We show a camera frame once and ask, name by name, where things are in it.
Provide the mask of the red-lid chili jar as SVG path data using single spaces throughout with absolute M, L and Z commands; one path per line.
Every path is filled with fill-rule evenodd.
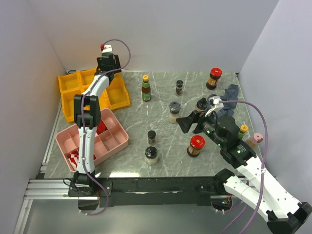
M 206 83 L 206 87 L 210 90 L 213 90 L 216 88 L 218 80 L 222 76 L 222 70 L 220 68 L 212 68 L 210 71 L 209 79 Z
M 190 144 L 187 148 L 187 153 L 190 157 L 197 157 L 200 151 L 204 148 L 205 139 L 200 135 L 195 135 L 191 138 Z

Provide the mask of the black-top brown pepper grinder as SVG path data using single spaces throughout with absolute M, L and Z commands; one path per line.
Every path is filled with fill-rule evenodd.
M 206 111 L 207 108 L 208 108 L 208 102 L 207 102 L 207 99 L 204 97 L 198 100 L 195 105 L 195 110 L 199 112 Z

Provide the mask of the black-top white salt grinder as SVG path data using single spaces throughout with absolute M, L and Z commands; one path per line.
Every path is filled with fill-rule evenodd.
M 153 166 L 158 162 L 158 151 L 156 147 L 149 146 L 146 148 L 145 161 L 150 166 Z

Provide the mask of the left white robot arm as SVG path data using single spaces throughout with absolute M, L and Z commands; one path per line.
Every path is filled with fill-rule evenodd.
M 79 133 L 78 165 L 70 189 L 87 196 L 98 191 L 95 179 L 94 142 L 96 130 L 101 122 L 99 97 L 109 87 L 116 72 L 121 71 L 118 55 L 102 53 L 97 58 L 97 68 L 89 87 L 81 95 L 74 96 L 74 122 Z

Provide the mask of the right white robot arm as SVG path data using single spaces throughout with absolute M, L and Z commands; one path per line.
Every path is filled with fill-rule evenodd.
M 262 216 L 273 234 L 293 234 L 306 222 L 312 213 L 311 205 L 293 197 L 261 167 L 255 151 L 239 139 L 239 127 L 233 117 L 221 116 L 214 120 L 193 111 L 188 117 L 176 121 L 184 133 L 192 124 L 197 124 L 193 133 L 204 133 L 220 147 L 225 161 L 251 183 L 248 186 L 233 172 L 223 169 L 214 176 L 214 190 L 218 194 L 228 192 L 241 199 Z

